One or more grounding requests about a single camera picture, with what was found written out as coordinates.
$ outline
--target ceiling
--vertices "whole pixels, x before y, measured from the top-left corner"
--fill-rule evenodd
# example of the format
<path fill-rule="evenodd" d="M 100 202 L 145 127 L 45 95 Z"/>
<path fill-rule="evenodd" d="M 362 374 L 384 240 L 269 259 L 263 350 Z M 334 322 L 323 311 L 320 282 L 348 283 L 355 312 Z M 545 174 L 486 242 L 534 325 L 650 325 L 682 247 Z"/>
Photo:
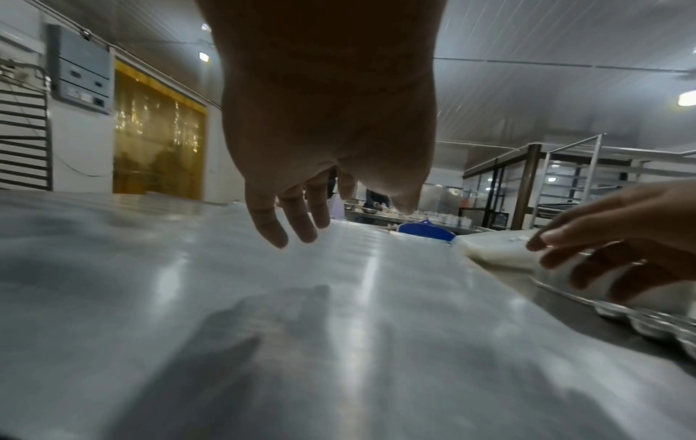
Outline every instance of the ceiling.
<path fill-rule="evenodd" d="M 222 73 L 194 0 L 43 0 L 208 99 Z M 449 0 L 434 60 L 435 166 L 463 170 L 532 142 L 696 142 L 696 1 Z M 211 55 L 199 61 L 198 52 Z"/>

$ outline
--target gray control panel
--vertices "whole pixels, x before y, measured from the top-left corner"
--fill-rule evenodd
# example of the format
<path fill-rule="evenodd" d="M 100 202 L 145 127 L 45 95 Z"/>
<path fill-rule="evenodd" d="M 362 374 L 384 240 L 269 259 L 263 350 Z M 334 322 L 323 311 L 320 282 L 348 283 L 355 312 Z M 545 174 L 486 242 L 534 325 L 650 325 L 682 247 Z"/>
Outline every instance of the gray control panel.
<path fill-rule="evenodd" d="M 60 25 L 49 25 L 47 31 L 47 68 L 53 80 L 53 97 L 110 113 L 114 66 L 109 51 Z"/>

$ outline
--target metal rack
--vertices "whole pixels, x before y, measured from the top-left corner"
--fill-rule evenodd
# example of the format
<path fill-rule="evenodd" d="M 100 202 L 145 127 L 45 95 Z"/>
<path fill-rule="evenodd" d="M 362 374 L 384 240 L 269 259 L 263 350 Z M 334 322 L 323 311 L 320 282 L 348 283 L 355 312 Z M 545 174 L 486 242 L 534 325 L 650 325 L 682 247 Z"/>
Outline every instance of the metal rack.
<path fill-rule="evenodd" d="M 602 197 L 618 189 L 635 184 L 643 175 L 662 178 L 696 178 L 696 150 L 674 153 L 671 151 L 646 150 L 617 146 L 603 146 L 606 133 L 584 139 L 574 144 L 553 149 L 546 154 L 542 165 L 542 181 L 536 195 L 532 214 L 532 228 L 540 227 L 537 219 L 553 219 L 561 212 L 578 204 Z M 648 162 L 665 162 L 694 165 L 694 172 L 664 170 L 645 167 Z M 575 167 L 574 175 L 555 172 L 553 166 Z M 606 178 L 600 170 L 618 174 L 618 178 Z M 549 178 L 570 178 L 571 185 L 549 182 Z M 568 195 L 549 194 L 549 188 L 568 190 Z M 558 203 L 542 203 L 542 199 L 557 199 Z"/>
<path fill-rule="evenodd" d="M 0 59 L 0 189 L 53 191 L 50 90 L 42 67 Z"/>

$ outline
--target person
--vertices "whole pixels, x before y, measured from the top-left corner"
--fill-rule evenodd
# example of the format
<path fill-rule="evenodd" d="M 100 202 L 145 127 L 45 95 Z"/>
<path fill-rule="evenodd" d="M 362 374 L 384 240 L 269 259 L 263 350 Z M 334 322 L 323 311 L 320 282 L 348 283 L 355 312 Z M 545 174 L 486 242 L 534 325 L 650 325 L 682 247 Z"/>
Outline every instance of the person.
<path fill-rule="evenodd" d="M 619 303 L 648 289 L 696 281 L 696 180 L 634 185 L 581 205 L 554 218 L 527 249 L 546 250 L 541 265 L 549 269 L 589 249 L 571 273 L 578 289 L 631 265 L 610 287 L 610 299 Z"/>
<path fill-rule="evenodd" d="M 375 191 L 370 191 L 369 189 L 365 190 L 365 203 L 362 204 L 363 207 L 381 211 L 384 207 L 391 207 L 391 205 L 392 202 L 389 200 L 389 197 L 376 193 Z"/>
<path fill-rule="evenodd" d="M 288 244 L 276 197 L 301 241 L 329 226 L 333 166 L 343 199 L 361 181 L 415 210 L 434 153 L 446 0 L 197 1 L 224 69 L 228 150 L 263 237 Z"/>

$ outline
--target ceiling light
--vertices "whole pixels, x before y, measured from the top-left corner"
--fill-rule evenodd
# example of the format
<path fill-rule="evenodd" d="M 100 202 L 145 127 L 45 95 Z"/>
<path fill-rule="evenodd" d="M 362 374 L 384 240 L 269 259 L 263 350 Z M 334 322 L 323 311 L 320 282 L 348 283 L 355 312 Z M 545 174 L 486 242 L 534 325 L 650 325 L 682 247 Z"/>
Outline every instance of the ceiling light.
<path fill-rule="evenodd" d="M 682 107 L 691 107 L 696 105 L 696 90 L 688 91 L 685 94 L 679 95 L 679 101 L 677 104 Z"/>

